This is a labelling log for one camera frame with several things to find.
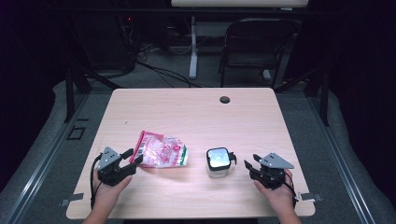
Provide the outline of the pink and white snack bag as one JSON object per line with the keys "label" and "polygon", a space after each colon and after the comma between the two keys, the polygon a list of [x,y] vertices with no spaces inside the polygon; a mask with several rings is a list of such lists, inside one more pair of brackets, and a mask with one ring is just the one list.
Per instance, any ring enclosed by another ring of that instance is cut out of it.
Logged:
{"label": "pink and white snack bag", "polygon": [[143,157],[141,167],[171,168],[185,166],[188,163],[189,152],[177,137],[142,131],[130,163],[140,156]]}

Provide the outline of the person's left hand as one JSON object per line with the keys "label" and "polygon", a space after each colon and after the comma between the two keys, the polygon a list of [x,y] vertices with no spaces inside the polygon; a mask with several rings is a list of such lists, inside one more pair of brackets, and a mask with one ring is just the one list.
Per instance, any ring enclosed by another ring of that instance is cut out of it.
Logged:
{"label": "person's left hand", "polygon": [[111,187],[109,185],[103,184],[99,178],[97,171],[93,172],[93,193],[94,193],[94,208],[104,207],[112,209],[119,197],[120,194],[128,187],[128,185],[132,181],[132,176],[128,175],[121,182]]}

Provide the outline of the dark equipment with red light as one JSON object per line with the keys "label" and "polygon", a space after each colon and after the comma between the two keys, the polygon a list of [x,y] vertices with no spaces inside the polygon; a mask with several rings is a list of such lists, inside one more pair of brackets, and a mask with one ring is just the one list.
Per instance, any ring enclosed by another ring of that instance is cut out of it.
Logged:
{"label": "dark equipment with red light", "polygon": [[134,47],[134,24],[133,18],[127,15],[120,15],[117,17],[120,27],[121,40],[127,48],[128,66],[134,68],[136,61],[136,52]]}

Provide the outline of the white desk leg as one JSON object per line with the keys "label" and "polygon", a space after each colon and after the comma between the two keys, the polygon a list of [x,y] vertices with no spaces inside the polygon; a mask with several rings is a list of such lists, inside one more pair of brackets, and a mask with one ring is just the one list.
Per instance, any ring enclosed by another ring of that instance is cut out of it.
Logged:
{"label": "white desk leg", "polygon": [[196,38],[196,21],[195,18],[191,18],[191,62],[190,62],[190,73],[189,78],[197,78],[197,64],[198,64],[198,53],[197,53],[197,38]]}

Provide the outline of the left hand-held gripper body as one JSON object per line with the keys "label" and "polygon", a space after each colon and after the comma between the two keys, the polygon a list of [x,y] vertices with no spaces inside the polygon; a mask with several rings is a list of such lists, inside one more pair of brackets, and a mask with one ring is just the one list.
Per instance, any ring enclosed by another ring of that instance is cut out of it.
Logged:
{"label": "left hand-held gripper body", "polygon": [[126,176],[120,174],[121,154],[111,147],[106,147],[97,166],[98,178],[104,184],[114,187]]}

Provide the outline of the person's right hand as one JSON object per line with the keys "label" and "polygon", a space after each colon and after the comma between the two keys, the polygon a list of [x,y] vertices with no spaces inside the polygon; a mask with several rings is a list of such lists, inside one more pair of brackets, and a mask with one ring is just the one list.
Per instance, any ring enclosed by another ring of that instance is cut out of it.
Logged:
{"label": "person's right hand", "polygon": [[254,180],[253,183],[257,190],[268,200],[278,217],[291,217],[295,214],[292,192],[287,186],[282,185],[277,189],[267,189],[257,180]]}

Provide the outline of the black folding chair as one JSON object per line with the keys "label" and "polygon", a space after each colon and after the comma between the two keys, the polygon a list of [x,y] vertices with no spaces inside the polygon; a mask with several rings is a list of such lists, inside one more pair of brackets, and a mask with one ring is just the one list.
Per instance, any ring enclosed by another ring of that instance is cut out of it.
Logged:
{"label": "black folding chair", "polygon": [[226,30],[219,70],[224,86],[225,70],[273,71],[270,87],[276,84],[287,43],[297,34],[299,22],[287,19],[244,18]]}

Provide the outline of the black metal frame stand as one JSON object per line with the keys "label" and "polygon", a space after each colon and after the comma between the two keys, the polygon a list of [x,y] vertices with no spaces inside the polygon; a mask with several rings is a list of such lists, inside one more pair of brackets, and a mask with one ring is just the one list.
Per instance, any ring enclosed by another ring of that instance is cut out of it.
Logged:
{"label": "black metal frame stand", "polygon": [[275,92],[281,93],[283,91],[286,91],[304,80],[308,81],[307,85],[304,88],[304,95],[306,97],[315,97],[317,93],[320,92],[318,110],[319,117],[321,118],[323,124],[325,126],[328,126],[328,98],[330,75],[327,73],[325,68],[315,68],[303,74],[302,76],[294,78],[290,81],[286,81],[284,84],[275,88]]}
{"label": "black metal frame stand", "polygon": [[89,94],[92,86],[88,78],[93,78],[111,90],[119,89],[120,85],[113,83],[105,77],[84,66],[72,66],[65,74],[65,91],[66,91],[66,117],[64,122],[67,123],[75,114],[75,90],[77,88],[82,94]]}

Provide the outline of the grey metal floor rail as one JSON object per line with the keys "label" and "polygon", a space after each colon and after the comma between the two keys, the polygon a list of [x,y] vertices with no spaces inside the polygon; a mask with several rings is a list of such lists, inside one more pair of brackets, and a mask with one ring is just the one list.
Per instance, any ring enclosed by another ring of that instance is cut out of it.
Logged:
{"label": "grey metal floor rail", "polygon": [[342,154],[338,143],[329,125],[326,125],[319,113],[319,105],[315,98],[308,97],[307,102],[310,105],[314,116],[318,122],[321,131],[324,133],[330,147],[330,153],[334,160],[335,167],[340,175],[342,182],[346,188],[346,192],[350,201],[352,202],[355,211],[361,221],[361,224],[376,224],[373,214],[367,206],[367,203],[358,187],[355,178],[353,177],[347,162]]}
{"label": "grey metal floor rail", "polygon": [[62,199],[75,193],[96,131],[90,112],[92,97],[77,99],[74,116],[64,122],[64,108],[55,104],[49,120],[16,174],[0,193],[0,224],[78,224],[66,216]]}

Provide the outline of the grey tape piece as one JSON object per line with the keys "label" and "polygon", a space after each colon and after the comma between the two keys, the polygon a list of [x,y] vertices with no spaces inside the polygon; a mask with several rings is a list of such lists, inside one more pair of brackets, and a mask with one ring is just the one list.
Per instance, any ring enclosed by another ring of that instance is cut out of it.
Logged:
{"label": "grey tape piece", "polygon": [[84,196],[84,193],[73,194],[67,199],[62,199],[60,201],[60,206],[67,206],[73,201],[82,200],[83,196]]}
{"label": "grey tape piece", "polygon": [[320,202],[323,200],[323,197],[318,193],[312,193],[312,192],[307,192],[307,193],[300,193],[300,198],[303,201],[309,201],[309,202]]}

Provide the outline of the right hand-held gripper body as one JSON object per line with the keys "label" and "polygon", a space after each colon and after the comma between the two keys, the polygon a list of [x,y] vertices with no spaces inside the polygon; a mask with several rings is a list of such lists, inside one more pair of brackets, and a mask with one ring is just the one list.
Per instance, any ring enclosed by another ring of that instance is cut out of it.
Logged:
{"label": "right hand-held gripper body", "polygon": [[286,182],[285,170],[293,169],[294,166],[275,154],[274,152],[269,153],[265,157],[262,157],[261,168],[255,169],[255,178],[253,180],[259,181],[267,189],[277,189]]}

